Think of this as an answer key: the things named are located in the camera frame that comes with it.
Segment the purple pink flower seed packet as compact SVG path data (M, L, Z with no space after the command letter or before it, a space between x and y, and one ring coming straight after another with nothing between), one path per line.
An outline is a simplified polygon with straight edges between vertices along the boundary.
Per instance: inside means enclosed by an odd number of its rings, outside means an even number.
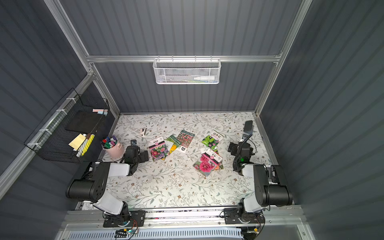
M168 146L163 137L149 141L148 148L153 161L164 160L169 155Z

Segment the yellow sunflower seed packet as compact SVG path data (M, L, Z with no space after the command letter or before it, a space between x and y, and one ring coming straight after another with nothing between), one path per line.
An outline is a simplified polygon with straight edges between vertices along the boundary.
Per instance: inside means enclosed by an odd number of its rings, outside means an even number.
M174 152L178 147L181 146L181 142L175 135L171 135L165 139L165 143L168 149L167 156L170 156L172 152Z

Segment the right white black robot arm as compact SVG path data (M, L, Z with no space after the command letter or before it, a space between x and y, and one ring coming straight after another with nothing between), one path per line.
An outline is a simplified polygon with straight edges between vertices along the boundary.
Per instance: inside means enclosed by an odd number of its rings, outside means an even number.
M238 216L260 212L270 206L293 204L293 194L282 166L252 163L253 150L247 142L230 143L228 148L228 152L235 157L234 172L253 179L253 193L238 203Z

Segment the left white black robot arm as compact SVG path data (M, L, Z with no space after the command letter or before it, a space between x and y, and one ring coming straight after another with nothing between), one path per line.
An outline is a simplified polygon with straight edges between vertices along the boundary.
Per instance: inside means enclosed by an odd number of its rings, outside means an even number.
M148 151L141 151L137 145L128 146L121 160L117 162L83 162L71 179L66 197L89 201L94 207L110 216L131 217L127 203L118 200L107 190L107 181L112 177L129 177L139 164L149 160Z

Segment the green leaf seed packet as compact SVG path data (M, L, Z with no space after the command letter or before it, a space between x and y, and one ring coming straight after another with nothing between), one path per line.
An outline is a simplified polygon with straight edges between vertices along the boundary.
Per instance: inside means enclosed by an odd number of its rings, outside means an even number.
M202 140L202 144L208 147L209 149L216 151L218 149L219 143L224 139L224 136L219 132L213 130Z

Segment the pink carnation seed packet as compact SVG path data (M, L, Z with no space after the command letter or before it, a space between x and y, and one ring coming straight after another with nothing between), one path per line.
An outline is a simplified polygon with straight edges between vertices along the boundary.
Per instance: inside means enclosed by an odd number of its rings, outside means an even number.
M193 164L193 167L205 177L208 177L213 171L224 169L224 166L221 163L219 163L219 165L216 165L212 162L199 162L199 161L195 162Z

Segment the red pink field seed packet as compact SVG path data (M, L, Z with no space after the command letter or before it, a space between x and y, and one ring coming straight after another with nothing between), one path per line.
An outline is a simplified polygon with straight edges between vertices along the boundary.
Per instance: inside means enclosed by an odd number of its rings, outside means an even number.
M180 146L177 148L177 150L185 154L194 137L195 137L195 134L182 130L177 136L177 139L180 142Z

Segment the pink marker cup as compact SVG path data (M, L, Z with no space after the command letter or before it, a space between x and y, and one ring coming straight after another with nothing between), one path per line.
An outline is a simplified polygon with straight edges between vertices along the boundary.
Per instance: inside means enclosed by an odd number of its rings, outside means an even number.
M121 159L124 155L123 145L114 135L102 139L101 146L113 160Z

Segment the black rectangular eraser block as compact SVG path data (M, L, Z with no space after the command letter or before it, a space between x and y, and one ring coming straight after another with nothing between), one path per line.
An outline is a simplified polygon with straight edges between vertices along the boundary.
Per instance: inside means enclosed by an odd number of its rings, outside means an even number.
M246 121L244 124L243 133L246 135L252 135L253 130L254 130L253 121L252 120Z

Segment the small white pink clip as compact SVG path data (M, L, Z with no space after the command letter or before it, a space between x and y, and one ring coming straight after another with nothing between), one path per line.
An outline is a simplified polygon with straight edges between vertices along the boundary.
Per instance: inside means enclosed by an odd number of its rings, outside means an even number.
M142 137L145 137L146 134L147 134L147 128L141 128L141 129L140 129L140 135L141 135Z

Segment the yellow sticky note pad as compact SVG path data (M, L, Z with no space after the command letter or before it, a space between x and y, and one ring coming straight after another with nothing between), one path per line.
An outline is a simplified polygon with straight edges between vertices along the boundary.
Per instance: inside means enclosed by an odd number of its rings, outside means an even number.
M81 147L81 145L84 143L85 140L86 140L86 135L79 134L69 143L69 146L72 147L74 151L77 151Z

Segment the black notebook in basket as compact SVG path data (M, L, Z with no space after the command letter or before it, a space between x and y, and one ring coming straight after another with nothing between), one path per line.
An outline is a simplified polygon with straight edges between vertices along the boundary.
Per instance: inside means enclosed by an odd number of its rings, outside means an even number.
M82 134L93 134L97 131L103 119L104 116L98 113L78 111L75 116L69 120L65 126L65 130Z

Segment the white bottle in basket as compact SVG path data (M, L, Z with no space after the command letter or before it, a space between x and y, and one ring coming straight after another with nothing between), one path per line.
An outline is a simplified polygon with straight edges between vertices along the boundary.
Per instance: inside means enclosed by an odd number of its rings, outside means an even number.
M215 81L215 76L198 76L194 77L195 81L200 81L200 82L214 82Z

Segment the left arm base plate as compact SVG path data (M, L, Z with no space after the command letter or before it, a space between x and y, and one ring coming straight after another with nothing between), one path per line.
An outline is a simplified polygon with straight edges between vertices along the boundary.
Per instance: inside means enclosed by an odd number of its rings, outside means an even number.
M124 215L110 215L103 213L104 228L125 228L125 227L142 227L144 225L146 211L137 210L130 211L129 214Z

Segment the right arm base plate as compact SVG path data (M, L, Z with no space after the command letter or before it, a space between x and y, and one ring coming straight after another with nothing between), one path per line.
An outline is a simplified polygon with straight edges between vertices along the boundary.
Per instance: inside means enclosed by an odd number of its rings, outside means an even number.
M265 218L261 212L247 213L240 212L237 208L225 208L224 220L227 225L236 224L261 224L265 223Z

